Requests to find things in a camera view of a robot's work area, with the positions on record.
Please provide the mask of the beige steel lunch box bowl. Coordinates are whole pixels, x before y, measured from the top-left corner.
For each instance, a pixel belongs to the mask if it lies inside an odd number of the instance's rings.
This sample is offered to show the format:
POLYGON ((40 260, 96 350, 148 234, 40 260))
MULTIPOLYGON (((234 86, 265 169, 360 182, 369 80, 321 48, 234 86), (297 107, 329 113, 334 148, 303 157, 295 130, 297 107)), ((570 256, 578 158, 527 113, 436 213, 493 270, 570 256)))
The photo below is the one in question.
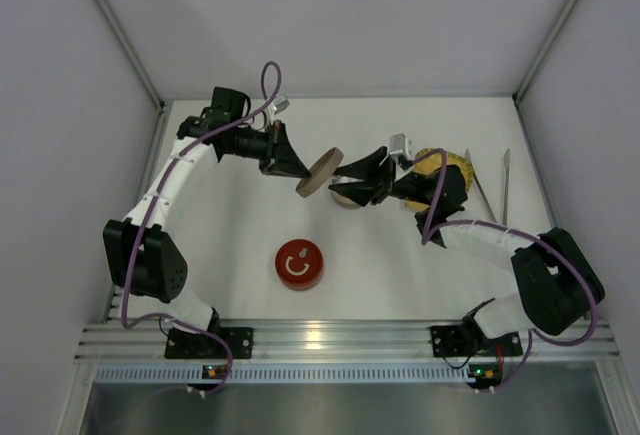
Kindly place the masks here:
MULTIPOLYGON (((331 178, 328 186, 333 186, 333 185, 348 185, 351 183, 358 183, 359 180, 352 178, 352 177, 346 177, 346 176, 334 176, 331 178)), ((338 191, 334 191, 332 189, 329 190, 329 194, 332 197, 332 199, 334 200, 334 202, 339 205, 342 208, 345 209, 360 209, 361 206, 359 204, 357 204, 356 202, 354 202, 353 200, 351 200, 350 198, 346 197, 343 195, 342 192, 338 191)))

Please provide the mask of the beige lunch box lid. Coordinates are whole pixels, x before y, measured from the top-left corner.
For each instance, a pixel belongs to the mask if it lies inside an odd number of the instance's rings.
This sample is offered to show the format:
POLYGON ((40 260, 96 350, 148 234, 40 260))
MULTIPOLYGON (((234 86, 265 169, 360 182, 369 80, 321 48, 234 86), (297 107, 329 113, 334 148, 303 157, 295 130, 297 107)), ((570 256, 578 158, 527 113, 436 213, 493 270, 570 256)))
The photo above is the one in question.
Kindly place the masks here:
POLYGON ((325 152, 309 169, 310 175, 298 183, 296 194, 302 198, 313 195, 333 176, 343 157, 343 152, 337 147, 325 152))

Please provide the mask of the red lunch box lid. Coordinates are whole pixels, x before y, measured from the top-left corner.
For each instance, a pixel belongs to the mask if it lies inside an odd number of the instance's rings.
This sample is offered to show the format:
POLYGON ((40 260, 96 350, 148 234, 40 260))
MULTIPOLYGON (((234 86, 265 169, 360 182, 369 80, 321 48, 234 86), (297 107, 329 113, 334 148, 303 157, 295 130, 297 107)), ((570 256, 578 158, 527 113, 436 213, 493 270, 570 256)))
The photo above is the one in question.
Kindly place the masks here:
POLYGON ((320 248, 306 239, 293 239, 284 243, 274 259, 276 274, 289 272, 302 275, 311 271, 324 273, 324 258, 320 248))

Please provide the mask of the stainless steel food tongs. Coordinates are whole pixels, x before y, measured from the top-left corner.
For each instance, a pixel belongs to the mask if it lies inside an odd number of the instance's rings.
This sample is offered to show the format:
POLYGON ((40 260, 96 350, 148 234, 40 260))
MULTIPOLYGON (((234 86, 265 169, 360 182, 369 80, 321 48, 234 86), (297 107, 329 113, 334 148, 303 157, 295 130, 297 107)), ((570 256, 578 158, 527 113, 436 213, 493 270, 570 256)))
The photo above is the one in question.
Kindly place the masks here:
POLYGON ((506 226, 510 216, 512 150, 506 148, 489 157, 477 157, 466 148, 464 158, 472 166, 472 181, 486 215, 506 226))

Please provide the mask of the red steel lunch box bowl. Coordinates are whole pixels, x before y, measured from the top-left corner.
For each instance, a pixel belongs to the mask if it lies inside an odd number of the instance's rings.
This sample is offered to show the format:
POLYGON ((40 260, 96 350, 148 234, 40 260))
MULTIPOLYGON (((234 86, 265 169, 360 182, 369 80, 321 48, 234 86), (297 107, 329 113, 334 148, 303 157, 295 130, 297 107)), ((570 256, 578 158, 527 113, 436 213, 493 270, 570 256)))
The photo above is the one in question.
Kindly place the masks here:
POLYGON ((290 290, 305 291, 314 288, 323 278, 322 271, 306 272, 302 275, 293 275, 289 272, 278 274, 281 283, 290 290))

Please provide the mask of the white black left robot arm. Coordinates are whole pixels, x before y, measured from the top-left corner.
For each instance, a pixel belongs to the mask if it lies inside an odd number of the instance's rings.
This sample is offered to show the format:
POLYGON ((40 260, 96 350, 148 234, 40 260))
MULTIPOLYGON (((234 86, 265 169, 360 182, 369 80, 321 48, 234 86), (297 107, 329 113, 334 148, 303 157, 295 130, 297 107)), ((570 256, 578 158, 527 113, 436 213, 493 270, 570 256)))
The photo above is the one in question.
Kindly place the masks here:
POLYGON ((131 298, 157 302, 150 318, 165 319, 182 332, 217 335, 219 315, 187 286, 188 263, 174 233, 199 186, 226 155, 255 159, 264 175, 304 180, 310 171, 299 160, 277 114, 289 105, 273 92, 252 108, 237 90, 217 87, 198 116, 179 125, 156 179, 121 220, 110 220, 103 240, 112 282, 122 290, 120 321, 131 329, 145 316, 131 317, 131 298))

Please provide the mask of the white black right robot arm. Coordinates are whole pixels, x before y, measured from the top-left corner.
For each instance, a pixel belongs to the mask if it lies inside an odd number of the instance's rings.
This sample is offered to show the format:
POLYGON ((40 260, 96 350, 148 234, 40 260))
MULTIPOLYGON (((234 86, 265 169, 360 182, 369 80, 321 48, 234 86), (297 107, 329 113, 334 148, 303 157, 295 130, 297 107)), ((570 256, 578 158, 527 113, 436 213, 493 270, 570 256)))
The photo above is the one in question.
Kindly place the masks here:
POLYGON ((366 207, 388 198, 423 205, 414 216, 423 245, 458 250, 489 263, 515 283, 514 293, 490 297, 459 322, 462 339, 479 349, 526 330, 553 345, 584 315, 598 318, 605 290, 571 234, 555 227, 540 235, 481 219, 464 219, 463 170, 443 149, 414 160, 381 147, 337 168, 330 190, 366 207))

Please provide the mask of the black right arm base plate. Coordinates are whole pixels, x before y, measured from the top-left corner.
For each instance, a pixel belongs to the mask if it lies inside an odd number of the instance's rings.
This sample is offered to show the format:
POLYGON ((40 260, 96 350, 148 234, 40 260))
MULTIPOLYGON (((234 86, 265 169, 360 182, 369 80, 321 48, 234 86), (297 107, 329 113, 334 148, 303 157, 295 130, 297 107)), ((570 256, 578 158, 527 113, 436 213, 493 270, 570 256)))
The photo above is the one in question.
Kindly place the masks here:
POLYGON ((488 339, 478 330, 463 324, 433 325, 429 332, 436 358, 496 357, 498 350, 505 357, 518 357, 524 353, 516 332, 488 339))

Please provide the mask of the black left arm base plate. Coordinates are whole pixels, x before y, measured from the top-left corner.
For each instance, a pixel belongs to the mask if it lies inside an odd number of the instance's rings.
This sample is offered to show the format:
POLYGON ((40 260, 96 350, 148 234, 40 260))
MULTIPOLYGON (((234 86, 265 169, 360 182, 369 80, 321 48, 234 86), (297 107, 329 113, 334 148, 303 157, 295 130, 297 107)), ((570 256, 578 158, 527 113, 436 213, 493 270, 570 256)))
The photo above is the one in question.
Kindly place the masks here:
MULTIPOLYGON (((252 358, 254 329, 222 327, 219 337, 229 347, 234 359, 252 358)), ((227 352, 218 341, 202 334, 187 333, 176 328, 168 332, 164 358, 169 360, 224 359, 227 352)))

